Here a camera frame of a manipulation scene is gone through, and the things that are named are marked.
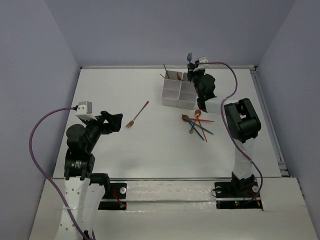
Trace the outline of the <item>dark blue fork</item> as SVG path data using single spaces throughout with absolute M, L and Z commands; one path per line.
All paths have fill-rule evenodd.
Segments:
M 191 52 L 189 52 L 187 54 L 187 62 L 188 62 L 189 65 L 192 63 L 192 53 Z

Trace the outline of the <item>copper fork long handle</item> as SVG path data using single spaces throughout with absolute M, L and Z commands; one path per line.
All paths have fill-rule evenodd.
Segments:
M 137 117 L 141 114 L 141 112 L 146 108 L 146 106 L 149 104 L 149 101 L 147 101 L 144 106 L 140 109 L 140 111 L 136 114 L 136 116 L 125 126 L 126 128 L 131 128 L 134 123 L 135 120 L 137 119 Z

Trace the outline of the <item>orange plastic spoon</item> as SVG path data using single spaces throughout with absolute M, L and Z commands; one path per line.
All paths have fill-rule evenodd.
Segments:
M 190 118 L 188 115 L 182 114 L 181 118 L 184 122 L 207 122 L 207 123 L 213 123 L 214 120 L 207 120 L 207 119 L 201 119 L 201 118 Z

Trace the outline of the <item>iridescent small spoon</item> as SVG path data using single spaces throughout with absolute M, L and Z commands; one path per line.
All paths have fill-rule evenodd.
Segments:
M 192 134 L 194 132 L 194 129 L 195 129 L 195 123 L 192 123 L 189 133 Z

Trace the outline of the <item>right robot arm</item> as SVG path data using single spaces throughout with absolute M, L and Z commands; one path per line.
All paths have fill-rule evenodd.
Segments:
M 228 177 L 235 196 L 248 191 L 261 122 L 248 98 L 233 99 L 235 71 L 227 67 L 231 87 L 219 93 L 207 68 L 189 63 L 161 80 L 148 69 L 107 80 L 111 113 L 123 115 L 120 131 L 99 145 L 113 178 Z

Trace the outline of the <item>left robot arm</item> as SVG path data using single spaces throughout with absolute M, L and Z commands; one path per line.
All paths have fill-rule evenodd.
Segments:
M 93 173 L 92 153 L 101 135 L 119 132 L 123 114 L 101 111 L 97 116 L 81 116 L 81 124 L 66 131 L 67 152 L 64 163 L 64 208 L 56 240 L 93 240 L 93 223 L 102 198 L 111 191 L 106 173 Z

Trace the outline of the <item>left white organizer box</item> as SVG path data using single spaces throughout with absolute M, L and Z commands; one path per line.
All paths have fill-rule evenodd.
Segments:
M 178 99 L 181 88 L 181 81 L 177 79 L 177 73 L 181 71 L 167 70 L 169 79 L 164 79 L 161 103 L 164 106 L 178 107 Z

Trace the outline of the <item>white organizer box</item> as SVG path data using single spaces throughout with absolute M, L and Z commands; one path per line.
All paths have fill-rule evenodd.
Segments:
M 164 106 L 178 107 L 178 99 L 181 88 L 181 81 L 177 79 L 177 73 L 181 71 L 167 70 L 169 79 L 164 79 L 161 103 Z
M 188 81 L 186 72 L 179 72 L 178 74 L 182 78 L 178 97 L 178 107 L 181 109 L 193 110 L 198 97 L 194 84 Z

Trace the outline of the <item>right white organizer box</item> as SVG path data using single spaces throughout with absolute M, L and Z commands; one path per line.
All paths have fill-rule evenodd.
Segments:
M 188 81 L 186 72 L 179 72 L 178 74 L 182 78 L 178 97 L 178 107 L 181 109 L 193 110 L 198 97 L 194 84 Z

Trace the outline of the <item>orange chopstick in pile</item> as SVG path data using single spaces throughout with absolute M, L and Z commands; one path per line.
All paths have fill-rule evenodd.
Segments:
M 201 131 L 202 131 L 202 134 L 203 134 L 203 136 L 204 136 L 205 141 L 208 142 L 207 137 L 206 137 L 206 134 L 205 134 L 205 131 L 204 131 L 203 128 L 202 128 L 201 122 L 198 122 L 198 124 L 199 124 L 199 126 L 200 126 L 200 128 L 201 128 Z

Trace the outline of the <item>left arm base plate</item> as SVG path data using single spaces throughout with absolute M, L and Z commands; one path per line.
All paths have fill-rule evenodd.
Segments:
M 98 210 L 103 211 L 125 211 L 127 209 L 127 182 L 112 181 L 110 191 L 102 197 Z

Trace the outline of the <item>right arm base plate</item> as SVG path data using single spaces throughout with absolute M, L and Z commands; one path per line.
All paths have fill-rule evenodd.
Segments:
M 257 182 L 253 186 L 236 192 L 232 189 L 230 181 L 219 181 L 214 183 L 214 188 L 210 191 L 210 194 L 215 198 L 218 210 L 262 210 L 263 204 L 258 190 Z

